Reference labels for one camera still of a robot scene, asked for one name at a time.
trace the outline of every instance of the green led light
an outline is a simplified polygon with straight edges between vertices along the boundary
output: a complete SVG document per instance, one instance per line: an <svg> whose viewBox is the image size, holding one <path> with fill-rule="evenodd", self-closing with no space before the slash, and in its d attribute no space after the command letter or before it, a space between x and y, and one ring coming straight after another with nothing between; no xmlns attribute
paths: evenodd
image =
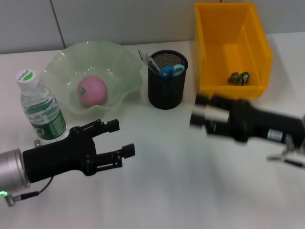
<svg viewBox="0 0 305 229"><path fill-rule="evenodd" d="M0 191L0 198L6 197L7 195L8 195L7 192L5 192L5 191Z"/></svg>

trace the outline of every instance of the pen holder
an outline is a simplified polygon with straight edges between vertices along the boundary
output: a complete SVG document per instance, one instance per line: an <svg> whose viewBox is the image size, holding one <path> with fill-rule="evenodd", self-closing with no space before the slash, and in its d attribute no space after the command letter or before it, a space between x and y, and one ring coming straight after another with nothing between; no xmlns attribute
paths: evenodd
<svg viewBox="0 0 305 229"><path fill-rule="evenodd" d="M151 55L156 64L162 69L166 66L182 64L185 70L172 77L159 76L148 68L148 99L149 102L163 110L178 106L183 97L185 74L188 62L185 56L173 50L161 50Z"/></svg>

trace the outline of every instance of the ball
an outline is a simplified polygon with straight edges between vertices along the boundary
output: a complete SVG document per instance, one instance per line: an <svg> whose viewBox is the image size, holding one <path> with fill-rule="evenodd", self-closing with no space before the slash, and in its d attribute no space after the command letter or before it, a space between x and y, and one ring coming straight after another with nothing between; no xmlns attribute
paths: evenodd
<svg viewBox="0 0 305 229"><path fill-rule="evenodd" d="M85 106L101 105L107 100L106 84L94 75L83 78L78 84L77 92Z"/></svg>

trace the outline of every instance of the bottle cap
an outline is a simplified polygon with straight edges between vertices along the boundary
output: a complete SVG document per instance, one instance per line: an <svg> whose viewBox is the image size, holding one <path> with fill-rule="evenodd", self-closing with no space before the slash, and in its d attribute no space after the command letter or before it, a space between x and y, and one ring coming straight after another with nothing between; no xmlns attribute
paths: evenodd
<svg viewBox="0 0 305 229"><path fill-rule="evenodd" d="M17 83L22 91L35 88L39 83L39 77L32 69L22 70L17 74Z"/></svg>

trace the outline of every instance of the plastic bottle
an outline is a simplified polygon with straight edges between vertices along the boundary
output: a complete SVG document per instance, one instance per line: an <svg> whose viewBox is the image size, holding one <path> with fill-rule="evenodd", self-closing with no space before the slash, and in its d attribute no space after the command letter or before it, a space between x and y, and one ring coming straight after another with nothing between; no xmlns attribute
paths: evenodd
<svg viewBox="0 0 305 229"><path fill-rule="evenodd" d="M18 73L21 89L21 105L27 118L43 144L64 139L68 134L56 98L40 83L40 78L31 69Z"/></svg>

